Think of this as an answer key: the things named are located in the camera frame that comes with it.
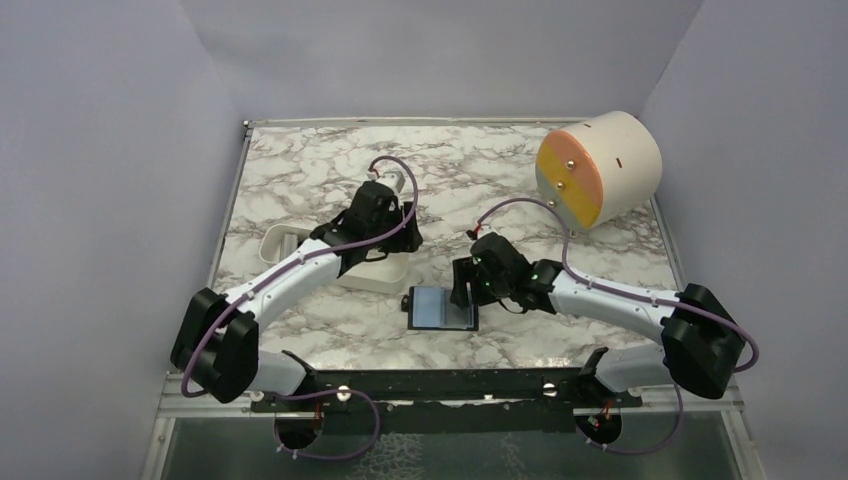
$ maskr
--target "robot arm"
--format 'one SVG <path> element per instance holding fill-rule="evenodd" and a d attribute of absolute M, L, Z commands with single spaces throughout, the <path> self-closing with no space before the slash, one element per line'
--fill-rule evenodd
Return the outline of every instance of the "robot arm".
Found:
<path fill-rule="evenodd" d="M 171 363 L 222 403 L 247 389 L 293 392 L 304 367 L 289 356 L 260 352 L 259 335 L 301 298 L 365 261 L 370 250 L 387 255 L 418 250 L 423 240 L 414 202 L 401 204 L 397 197 L 403 185 L 403 175 L 394 171 L 365 182 L 350 208 L 313 230 L 279 264 L 223 294 L 209 288 L 195 294 Z M 410 220 L 399 228 L 405 216 Z"/>
<path fill-rule="evenodd" d="M 509 298 L 525 311 L 585 315 L 653 340 L 656 345 L 593 353 L 581 372 L 581 383 L 586 395 L 598 400 L 630 387 L 672 382 L 696 395 L 720 398 L 745 346 L 734 331 L 669 306 L 688 304 L 732 323 L 712 293 L 700 285 L 674 292 L 596 282 L 585 273 L 566 271 L 561 262 L 530 263 L 494 232 L 474 242 L 471 257 L 454 260 L 453 274 L 456 294 L 451 301 L 460 307 Z M 466 285 L 471 286 L 471 300 Z M 649 303 L 638 300 L 646 297 Z"/>

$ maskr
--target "white container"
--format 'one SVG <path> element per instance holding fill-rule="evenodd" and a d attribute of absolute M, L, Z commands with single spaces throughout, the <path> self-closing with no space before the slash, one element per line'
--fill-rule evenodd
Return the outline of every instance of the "white container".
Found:
<path fill-rule="evenodd" d="M 262 243 L 259 245 L 259 258 L 268 266 L 280 262 L 280 247 L 283 237 L 287 233 L 297 235 L 299 240 L 309 237 L 310 230 L 291 225 L 277 224 L 265 232 Z M 374 252 L 369 255 L 382 256 Z M 360 263 L 351 268 L 343 276 L 333 282 L 334 285 L 366 290 L 369 292 L 398 294 L 406 287 L 406 278 L 409 272 L 409 254 L 393 253 L 385 260 L 374 263 Z"/>
<path fill-rule="evenodd" d="M 642 205 L 656 192 L 661 177 L 656 141 L 625 112 L 555 130 L 536 156 L 539 193 L 576 231 Z"/>

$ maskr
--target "gray wall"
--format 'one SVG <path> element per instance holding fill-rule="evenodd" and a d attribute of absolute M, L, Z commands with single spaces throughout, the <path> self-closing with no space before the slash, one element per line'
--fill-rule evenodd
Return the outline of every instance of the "gray wall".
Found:
<path fill-rule="evenodd" d="M 706 0 L 642 118 L 690 281 L 759 339 L 739 376 L 769 478 L 848 467 L 848 3 Z"/>
<path fill-rule="evenodd" d="M 701 0 L 181 0 L 253 119 L 638 113 Z"/>
<path fill-rule="evenodd" d="M 0 476 L 138 476 L 241 130 L 175 2 L 3 2 Z"/>

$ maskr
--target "cable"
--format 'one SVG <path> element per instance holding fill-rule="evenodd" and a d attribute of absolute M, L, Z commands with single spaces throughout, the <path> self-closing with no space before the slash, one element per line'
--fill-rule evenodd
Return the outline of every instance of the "cable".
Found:
<path fill-rule="evenodd" d="M 577 272 L 572 270 L 571 267 L 568 265 L 568 259 L 567 259 L 567 254 L 568 254 L 568 227 L 565 225 L 565 220 L 563 220 L 562 216 L 559 213 L 557 213 L 556 210 L 549 207 L 548 205 L 541 202 L 540 200 L 536 200 L 535 198 L 526 198 L 526 197 L 511 198 L 509 200 L 504 200 L 503 202 L 500 202 L 497 205 L 495 205 L 494 207 L 487 210 L 486 213 L 484 213 L 477 220 L 477 225 L 478 226 L 482 225 L 483 221 L 486 220 L 486 218 L 488 218 L 492 213 L 494 213 L 495 210 L 497 210 L 497 209 L 499 209 L 499 208 L 501 208 L 505 205 L 509 205 L 511 203 L 517 203 L 517 202 L 527 202 L 527 203 L 533 203 L 533 204 L 539 205 L 540 207 L 551 212 L 556 217 L 556 219 L 559 221 L 560 227 L 562 228 L 562 234 L 563 234 L 563 240 L 562 240 L 563 241 L 563 244 L 562 244 L 562 269 L 565 271 L 565 273 L 567 273 L 571 278 L 573 278 L 578 283 L 581 283 L 583 285 L 589 285 L 589 282 L 590 282 L 589 279 L 584 278 L 581 275 L 578 275 Z M 746 363 L 744 363 L 740 366 L 737 366 L 733 370 L 734 372 L 744 372 L 745 370 L 749 370 L 760 359 L 760 347 L 757 345 L 757 342 L 754 341 L 753 337 L 751 337 L 751 335 L 748 332 L 746 332 L 745 330 L 743 330 L 739 325 L 736 325 L 735 323 L 731 322 L 730 320 L 727 320 L 726 318 L 722 318 L 722 317 L 720 317 L 720 316 L 718 316 L 718 315 L 716 315 L 712 312 L 708 312 L 707 310 L 704 310 L 704 309 L 698 308 L 698 307 L 694 307 L 692 305 L 689 305 L 689 304 L 686 304 L 686 303 L 683 303 L 683 302 L 678 302 L 678 301 L 674 301 L 674 300 L 665 300 L 665 299 L 661 299 L 661 298 L 652 299 L 651 297 L 646 297 L 645 295 L 638 295 L 638 294 L 635 294 L 635 293 L 626 292 L 624 290 L 620 290 L 618 288 L 611 287 L 609 285 L 604 285 L 602 283 L 595 283 L 594 281 L 591 282 L 591 286 L 592 286 L 592 288 L 597 288 L 598 290 L 601 290 L 603 292 L 611 293 L 613 295 L 617 295 L 619 297 L 627 298 L 627 299 L 630 299 L 630 300 L 636 300 L 638 302 L 649 303 L 649 304 L 655 303 L 657 305 L 664 305 L 666 307 L 680 308 L 682 310 L 692 312 L 696 315 L 700 315 L 700 316 L 702 316 L 702 317 L 704 317 L 708 320 L 712 320 L 713 322 L 716 322 L 719 325 L 733 331 L 734 333 L 736 333 L 737 335 L 742 337 L 746 342 L 748 342 L 749 345 L 751 345 L 751 358 Z"/>
<path fill-rule="evenodd" d="M 244 303 L 245 301 L 248 300 L 249 294 L 252 294 L 254 296 L 259 296 L 261 294 L 262 289 L 265 288 L 266 286 L 268 286 L 271 282 L 273 282 L 274 280 L 276 280 L 277 278 L 279 278 L 281 275 L 285 274 L 286 272 L 288 272 L 292 268 L 296 267 L 297 265 L 302 265 L 303 262 L 310 260 L 312 258 L 321 256 L 321 255 L 327 255 L 329 253 L 337 253 L 337 252 L 343 252 L 345 250 L 351 250 L 351 249 L 354 249 L 354 248 L 367 247 L 369 245 L 373 245 L 375 243 L 382 242 L 383 240 L 385 240 L 385 239 L 391 237 L 392 235 L 395 235 L 399 231 L 401 231 L 401 229 L 403 229 L 406 226 L 407 223 L 409 223 L 413 218 L 415 218 L 415 210 L 418 208 L 418 182 L 415 181 L 415 175 L 413 175 L 412 169 L 410 169 L 409 166 L 407 164 L 405 164 L 402 160 L 400 160 L 397 157 L 393 157 L 391 155 L 381 155 L 381 156 L 375 158 L 374 160 L 371 161 L 371 165 L 369 165 L 368 169 L 370 171 L 375 171 L 374 165 L 377 164 L 377 162 L 380 162 L 382 160 L 389 160 L 389 161 L 395 162 L 398 165 L 400 165 L 400 167 L 403 168 L 403 170 L 406 172 L 406 175 L 409 177 L 410 182 L 412 183 L 412 207 L 409 209 L 408 212 L 406 212 L 406 215 L 403 217 L 403 220 L 396 227 L 392 228 L 388 232 L 386 232 L 382 235 L 378 235 L 374 238 L 369 238 L 367 240 L 362 240 L 362 241 L 359 241 L 359 242 L 347 243 L 347 244 L 344 244 L 344 245 L 337 245 L 335 247 L 324 248 L 324 249 L 321 249 L 321 250 L 316 250 L 314 252 L 309 252 L 306 255 L 304 255 L 302 259 L 295 259 L 295 260 L 292 260 L 291 262 L 287 263 L 286 265 L 281 267 L 279 270 L 274 272 L 272 275 L 269 275 L 268 278 L 257 283 L 256 286 L 254 286 L 252 290 L 245 292 L 240 297 L 233 300 L 232 303 L 230 303 L 230 305 L 226 309 L 224 309 L 224 311 L 221 313 L 221 315 L 219 315 L 218 318 L 216 318 L 215 321 L 212 322 L 212 325 L 209 326 L 209 329 L 206 331 L 206 333 L 200 339 L 200 342 L 198 342 L 197 346 L 195 347 L 194 352 L 192 352 L 191 358 L 189 358 L 188 364 L 186 364 L 186 368 L 183 370 L 183 379 L 180 382 L 180 392 L 183 394 L 183 396 L 188 397 L 188 398 L 194 398 L 194 397 L 199 397 L 199 396 L 206 393 L 206 390 L 204 390 L 204 389 L 197 390 L 197 391 L 194 391 L 194 392 L 189 391 L 189 389 L 188 389 L 188 383 L 189 383 L 189 380 L 191 379 L 191 374 L 194 371 L 194 367 L 197 366 L 197 362 L 200 359 L 200 355 L 203 352 L 203 350 L 206 348 L 206 345 L 209 344 L 209 341 L 212 339 L 212 336 L 215 334 L 215 330 L 218 329 L 221 326 L 221 324 L 224 323 L 224 321 L 227 319 L 227 317 L 229 317 L 230 314 L 233 313 L 236 310 L 236 308 L 238 308 L 239 305 L 241 305 L 242 303 Z"/>
<path fill-rule="evenodd" d="M 589 440 L 589 437 L 586 437 L 586 434 L 583 432 L 583 430 L 580 430 L 579 428 L 577 430 L 581 434 L 583 434 L 584 437 L 586 437 L 586 443 L 588 443 L 589 445 L 591 445 L 595 448 L 600 448 L 601 450 L 608 452 L 608 453 L 615 453 L 617 455 L 648 455 L 648 454 L 651 454 L 651 453 L 658 452 L 658 451 L 662 450 L 663 448 L 674 443 L 674 441 L 677 440 L 677 437 L 680 436 L 680 432 L 683 431 L 683 394 L 680 392 L 680 387 L 677 386 L 677 384 L 674 385 L 674 393 L 677 394 L 677 412 L 678 412 L 677 413 L 677 421 L 674 424 L 674 430 L 672 430 L 671 433 L 668 434 L 668 436 L 665 438 L 665 440 L 654 445 L 653 447 L 642 448 L 642 449 L 639 449 L 639 450 L 627 450 L 627 449 L 624 449 L 624 448 L 610 447 L 609 445 L 605 445 L 605 444 L 602 445 L 598 442 L 595 442 L 594 440 Z"/>
<path fill-rule="evenodd" d="M 339 389 L 337 389 L 337 390 L 323 390 L 323 391 L 315 392 L 315 393 L 307 393 L 305 395 L 280 395 L 280 394 L 275 393 L 274 396 L 276 396 L 280 400 L 300 401 L 300 400 L 311 400 L 313 398 L 326 397 L 327 395 L 336 395 L 338 393 L 350 393 L 350 394 L 356 395 L 357 397 L 364 399 L 366 402 L 368 402 L 368 406 L 371 407 L 371 411 L 374 412 L 374 433 L 371 434 L 371 438 L 368 439 L 368 442 L 366 442 L 363 447 L 361 447 L 359 450 L 356 450 L 355 452 L 347 453 L 347 454 L 344 454 L 344 455 L 319 455 L 319 454 L 316 454 L 316 453 L 302 453 L 302 452 L 299 452 L 297 450 L 292 450 L 289 447 L 283 445 L 283 440 L 280 438 L 280 432 L 277 430 L 277 427 L 275 426 L 274 427 L 274 438 L 277 439 L 277 444 L 278 444 L 278 447 L 277 447 L 278 450 L 277 451 L 289 452 L 294 456 L 294 458 L 304 457 L 304 458 L 311 458 L 313 460 L 327 460 L 327 461 L 331 461 L 331 462 L 343 462 L 343 461 L 346 461 L 346 460 L 353 460 L 354 458 L 362 455 L 363 453 L 367 452 L 368 450 L 371 450 L 371 448 L 373 448 L 374 445 L 376 445 L 377 439 L 380 437 L 380 410 L 377 408 L 377 404 L 374 403 L 374 400 L 372 400 L 371 397 L 369 397 L 365 393 L 360 392 L 359 390 L 347 390 L 347 389 L 339 390 Z"/>

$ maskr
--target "white marble surface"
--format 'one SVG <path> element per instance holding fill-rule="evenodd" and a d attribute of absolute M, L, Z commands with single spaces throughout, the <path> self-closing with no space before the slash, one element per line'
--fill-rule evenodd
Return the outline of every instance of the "white marble surface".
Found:
<path fill-rule="evenodd" d="M 467 256 L 463 232 L 499 200 L 537 196 L 536 150 L 548 126 L 275 127 L 254 130 L 216 289 L 266 269 L 259 244 L 276 223 L 313 228 L 344 208 L 370 160 L 392 154 L 412 167 L 421 188 L 424 245 L 412 255 L 411 285 L 451 285 L 450 261 Z M 410 186 L 402 195 L 411 198 Z M 549 213 L 516 204 L 492 225 L 528 260 L 559 258 L 561 234 Z M 646 205 L 572 242 L 573 266 L 645 287 L 675 288 L 654 215 Z M 261 338 L 318 368 L 474 368 L 567 366 L 593 349 L 646 343 L 637 334 L 588 318 L 540 312 L 480 312 L 480 331 L 408 331 L 400 296 L 329 286 L 301 301 Z"/>

